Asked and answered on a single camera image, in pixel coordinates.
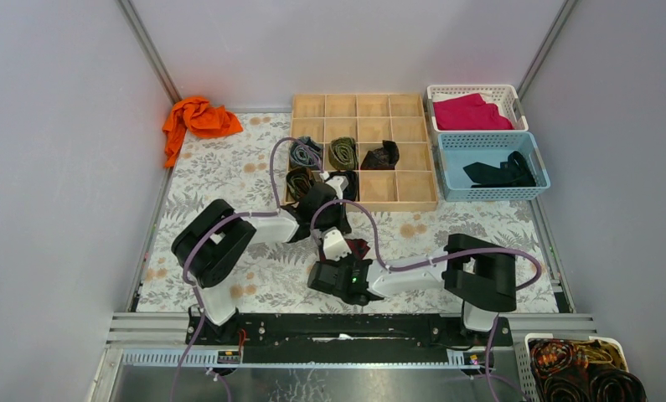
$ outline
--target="red folded cloth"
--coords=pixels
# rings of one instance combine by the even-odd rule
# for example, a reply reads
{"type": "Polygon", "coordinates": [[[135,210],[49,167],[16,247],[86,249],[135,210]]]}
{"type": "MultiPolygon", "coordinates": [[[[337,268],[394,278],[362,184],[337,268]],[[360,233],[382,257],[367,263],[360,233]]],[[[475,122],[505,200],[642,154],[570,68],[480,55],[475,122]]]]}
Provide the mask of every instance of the red folded cloth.
{"type": "Polygon", "coordinates": [[[513,123],[480,94],[434,102],[439,130],[513,130],[513,123]]]}

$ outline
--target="basket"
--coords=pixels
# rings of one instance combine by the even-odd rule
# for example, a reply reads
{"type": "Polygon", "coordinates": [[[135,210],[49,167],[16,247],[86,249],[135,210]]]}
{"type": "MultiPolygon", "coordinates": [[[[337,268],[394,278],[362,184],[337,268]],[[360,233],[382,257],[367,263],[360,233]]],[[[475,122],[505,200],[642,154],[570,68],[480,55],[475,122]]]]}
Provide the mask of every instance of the basket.
{"type": "Polygon", "coordinates": [[[550,188],[540,151],[526,131],[460,131],[439,136],[439,157],[446,201],[530,200],[550,188]],[[471,188],[474,184],[463,167],[474,162],[499,166],[508,155],[520,152],[527,161],[537,187],[471,188]]]}
{"type": "Polygon", "coordinates": [[[568,341],[593,341],[598,339],[600,341],[608,342],[617,347],[621,357],[623,358],[624,363],[626,363],[626,356],[623,354],[623,348],[621,344],[612,338],[602,338],[602,337],[592,337],[592,336],[577,336],[577,335],[554,335],[552,333],[529,333],[525,335],[524,342],[516,343],[514,345],[515,349],[515,360],[518,364],[518,374],[520,375],[520,387],[530,397],[530,402],[540,402],[540,395],[537,392],[537,385],[532,374],[532,369],[530,368],[530,346],[529,342],[535,339],[565,339],[568,341]]]}
{"type": "Polygon", "coordinates": [[[436,125],[436,115],[432,102],[434,94],[468,95],[476,92],[488,93],[488,97],[491,98],[490,101],[498,106],[500,114],[513,123],[515,129],[508,130],[509,132],[528,131],[528,120],[525,118],[525,112],[520,105],[518,93],[512,85],[429,85],[426,88],[426,105],[429,110],[431,129],[437,136],[444,132],[463,131],[439,130],[439,126],[436,125]]]}

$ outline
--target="dark red cloth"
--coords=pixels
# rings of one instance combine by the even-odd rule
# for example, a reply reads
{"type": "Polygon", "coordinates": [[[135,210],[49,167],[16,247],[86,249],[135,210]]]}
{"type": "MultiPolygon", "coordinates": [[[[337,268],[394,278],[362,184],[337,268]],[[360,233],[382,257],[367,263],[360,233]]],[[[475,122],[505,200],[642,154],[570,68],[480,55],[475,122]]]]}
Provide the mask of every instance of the dark red cloth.
{"type": "Polygon", "coordinates": [[[439,130],[513,130],[513,123],[486,103],[480,94],[434,102],[439,130]]]}

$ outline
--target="floral tablecloth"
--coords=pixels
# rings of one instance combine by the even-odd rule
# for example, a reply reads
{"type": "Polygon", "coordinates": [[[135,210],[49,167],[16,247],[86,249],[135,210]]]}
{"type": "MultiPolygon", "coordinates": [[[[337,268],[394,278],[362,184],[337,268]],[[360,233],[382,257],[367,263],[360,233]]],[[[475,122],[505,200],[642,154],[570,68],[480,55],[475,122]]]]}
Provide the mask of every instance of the floral tablecloth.
{"type": "MultiPolygon", "coordinates": [[[[239,211],[275,208],[268,160],[273,144],[287,137],[288,113],[238,115],[244,131],[226,138],[202,140],[187,135],[174,169],[154,246],[146,261],[139,312],[183,312],[195,303],[181,279],[182,269],[170,245],[174,238],[212,200],[225,199],[239,211]]],[[[287,146],[279,148],[275,176],[283,194],[287,146]]],[[[380,230],[382,256],[391,260],[428,253],[447,242],[452,233],[465,233],[495,244],[525,250],[541,261],[527,202],[444,203],[434,212],[374,213],[380,230]]],[[[348,213],[351,238],[372,240],[369,221],[348,213]]],[[[317,259],[311,240],[295,244],[250,245],[232,271],[230,293],[241,312],[460,312],[461,301],[443,290],[409,291],[374,301],[362,308],[308,289],[307,276],[317,259]]],[[[534,267],[518,259],[518,283],[534,267]]],[[[517,312],[557,312],[546,269],[540,280],[518,292],[517,312]]]]}

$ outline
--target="wooden organizer box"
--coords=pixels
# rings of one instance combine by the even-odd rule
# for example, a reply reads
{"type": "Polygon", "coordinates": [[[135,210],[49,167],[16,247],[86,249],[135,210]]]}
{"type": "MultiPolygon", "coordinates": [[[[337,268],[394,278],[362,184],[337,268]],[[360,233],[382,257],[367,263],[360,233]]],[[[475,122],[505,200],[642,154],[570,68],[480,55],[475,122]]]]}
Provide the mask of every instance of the wooden organizer box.
{"type": "MultiPolygon", "coordinates": [[[[357,144],[359,195],[370,211],[433,211],[438,205],[436,173],[421,97],[393,95],[295,95],[291,137],[309,136],[323,146],[352,137],[357,144]],[[367,151],[382,147],[382,140],[397,143],[400,160],[395,170],[360,170],[367,151]]],[[[293,167],[288,163],[288,170],[293,167]]],[[[294,200],[286,188],[286,203],[294,200]]]]}

